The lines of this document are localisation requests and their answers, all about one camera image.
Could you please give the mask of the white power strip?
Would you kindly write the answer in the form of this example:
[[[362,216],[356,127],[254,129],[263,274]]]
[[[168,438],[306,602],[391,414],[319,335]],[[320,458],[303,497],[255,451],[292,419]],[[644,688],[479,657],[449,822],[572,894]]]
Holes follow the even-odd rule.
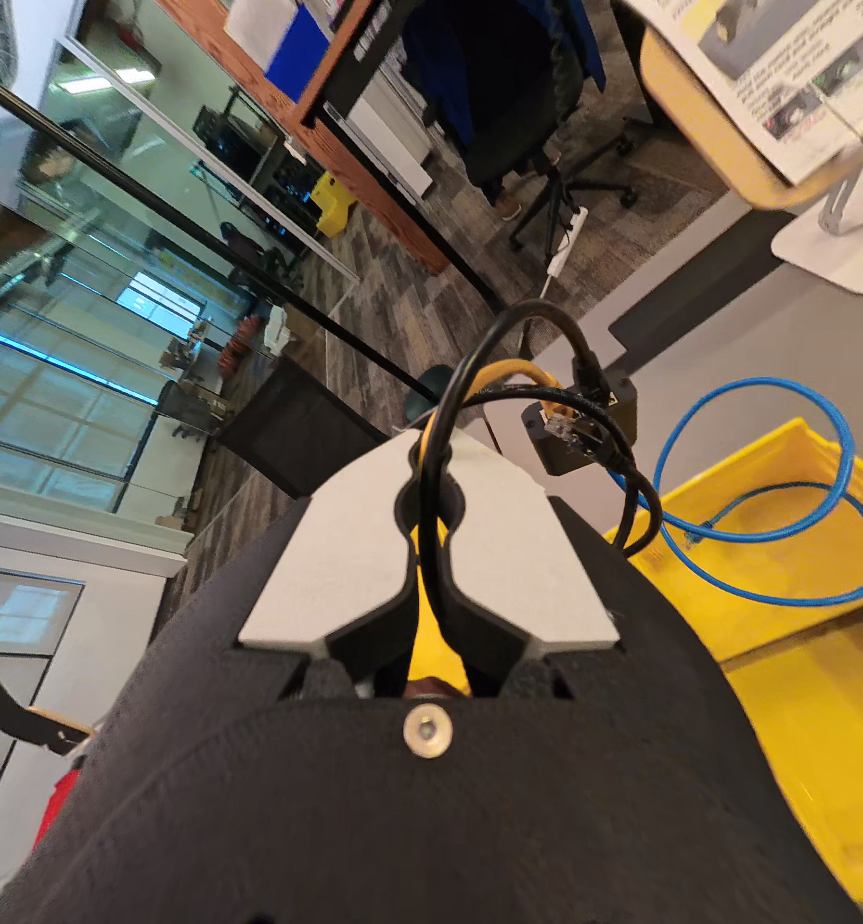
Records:
[[[570,228],[564,232],[564,236],[557,248],[556,253],[551,260],[548,270],[548,280],[558,279],[569,260],[573,249],[575,248],[578,237],[580,236],[584,225],[587,222],[588,208],[581,206],[573,215]]]

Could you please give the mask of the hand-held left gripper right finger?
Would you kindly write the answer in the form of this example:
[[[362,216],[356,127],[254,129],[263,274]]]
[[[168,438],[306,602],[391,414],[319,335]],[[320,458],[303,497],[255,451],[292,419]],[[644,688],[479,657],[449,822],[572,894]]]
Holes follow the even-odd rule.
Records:
[[[524,469],[462,432],[447,475],[459,491],[442,552],[458,648],[471,661],[608,650],[620,635],[556,515]]]

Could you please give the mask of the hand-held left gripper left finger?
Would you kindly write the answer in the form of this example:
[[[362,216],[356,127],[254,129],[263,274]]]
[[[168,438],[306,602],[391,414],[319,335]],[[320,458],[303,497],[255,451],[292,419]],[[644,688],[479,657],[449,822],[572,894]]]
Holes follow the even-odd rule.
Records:
[[[379,616],[399,617],[387,649],[414,638],[417,597],[410,527],[396,503],[414,477],[416,430],[360,456],[315,491],[238,633],[245,648],[314,660],[380,661],[381,647],[356,640]]]

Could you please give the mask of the office chair with blue jacket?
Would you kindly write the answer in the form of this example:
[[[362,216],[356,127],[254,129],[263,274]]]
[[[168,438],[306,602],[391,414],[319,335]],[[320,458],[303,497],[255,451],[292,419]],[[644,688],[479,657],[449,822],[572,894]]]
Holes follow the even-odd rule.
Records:
[[[587,81],[606,86],[582,2],[417,2],[401,38],[404,75],[425,100],[425,115],[459,154],[469,183],[503,220],[517,220],[512,250],[544,213],[550,262],[580,208],[576,192],[614,192],[627,209],[636,202],[630,186],[584,178],[603,155],[632,151],[624,132],[578,153],[565,170],[546,150]]]

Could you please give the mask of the yellow plastic bin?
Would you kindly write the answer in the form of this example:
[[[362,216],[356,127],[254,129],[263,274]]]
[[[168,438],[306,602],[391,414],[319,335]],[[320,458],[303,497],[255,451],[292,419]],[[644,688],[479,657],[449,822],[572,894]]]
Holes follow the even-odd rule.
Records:
[[[760,533],[822,501],[840,447],[796,418],[663,497],[680,519]],[[818,599],[863,586],[863,517],[851,502],[795,537],[743,545],[670,535],[740,590]],[[863,599],[815,608],[750,602],[704,582],[663,537],[632,563],[721,666],[773,775],[822,859],[863,903]]]

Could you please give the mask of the long wooden counter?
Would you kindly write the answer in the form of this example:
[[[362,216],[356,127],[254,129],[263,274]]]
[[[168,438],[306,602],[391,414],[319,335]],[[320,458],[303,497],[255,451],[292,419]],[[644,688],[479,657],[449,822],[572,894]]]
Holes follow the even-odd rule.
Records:
[[[421,227],[414,207],[356,145],[343,141],[321,120],[316,120],[312,128],[298,121],[296,105],[266,79],[261,67],[226,33],[227,12],[221,2],[159,1],[158,6],[307,154],[339,179],[428,273],[440,275],[450,266],[449,259]]]

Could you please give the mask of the black mesh waste bin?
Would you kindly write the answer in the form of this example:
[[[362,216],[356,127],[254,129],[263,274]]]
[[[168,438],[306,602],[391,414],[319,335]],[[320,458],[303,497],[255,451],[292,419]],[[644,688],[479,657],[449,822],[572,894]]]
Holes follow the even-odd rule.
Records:
[[[279,358],[217,440],[297,500],[311,496],[389,436],[299,364]]]

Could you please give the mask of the black pole stand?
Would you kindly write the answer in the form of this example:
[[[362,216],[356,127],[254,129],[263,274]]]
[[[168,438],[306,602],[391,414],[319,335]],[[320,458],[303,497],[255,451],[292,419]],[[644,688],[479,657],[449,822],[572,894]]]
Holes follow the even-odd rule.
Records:
[[[256,268],[253,263],[230,250],[220,239],[207,232],[196,222],[180,213],[160,196],[146,188],[137,180],[130,178],[119,168],[104,157],[98,155],[91,148],[68,131],[59,127],[56,122],[45,117],[32,105],[24,102],[11,91],[0,86],[0,107],[10,115],[19,119],[25,126],[33,131],[43,134],[53,141],[60,149],[73,156],[83,165],[90,168],[99,177],[114,186],[115,189],[125,192],[140,205],[146,207],[161,219],[191,237],[196,243],[209,249],[220,259],[227,260],[235,267],[245,272],[268,295],[278,298],[284,303],[294,306],[301,314],[309,318],[321,329],[345,343],[369,362],[390,374],[397,381],[407,386],[411,392],[426,399],[432,407],[437,406],[440,399],[422,384],[418,379],[385,357],[378,350],[367,344],[361,338],[344,328],[333,320],[328,314],[320,311],[290,288],[272,280],[264,271]]]

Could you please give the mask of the white document stand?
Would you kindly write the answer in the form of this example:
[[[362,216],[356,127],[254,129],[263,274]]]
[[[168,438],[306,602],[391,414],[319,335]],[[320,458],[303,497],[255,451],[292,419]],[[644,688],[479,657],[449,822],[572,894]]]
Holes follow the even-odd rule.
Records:
[[[773,254],[863,295],[863,145],[792,184],[738,130],[668,42],[645,25],[640,55],[645,86],[708,165],[756,210],[805,208],[773,238]]]

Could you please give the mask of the printed instruction sheet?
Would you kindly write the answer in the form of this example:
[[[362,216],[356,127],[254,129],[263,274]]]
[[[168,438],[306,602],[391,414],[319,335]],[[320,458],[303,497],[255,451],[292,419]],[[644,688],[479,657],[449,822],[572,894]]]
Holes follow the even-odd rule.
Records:
[[[863,1],[634,1],[796,185],[863,145]]]

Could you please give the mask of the black network adapter box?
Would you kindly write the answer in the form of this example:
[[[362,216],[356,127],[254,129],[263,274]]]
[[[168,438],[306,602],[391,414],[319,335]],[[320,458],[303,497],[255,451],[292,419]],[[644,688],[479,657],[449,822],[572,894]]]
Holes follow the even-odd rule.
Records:
[[[609,368],[604,373],[608,381],[608,396],[596,387],[571,385],[568,391],[581,395],[599,405],[615,421],[627,444],[633,446],[637,438],[637,393],[625,373]],[[599,422],[587,418],[580,411],[563,410],[548,415],[541,401],[529,405],[521,414],[521,421],[546,473],[562,477],[594,462],[592,449],[610,438]]]

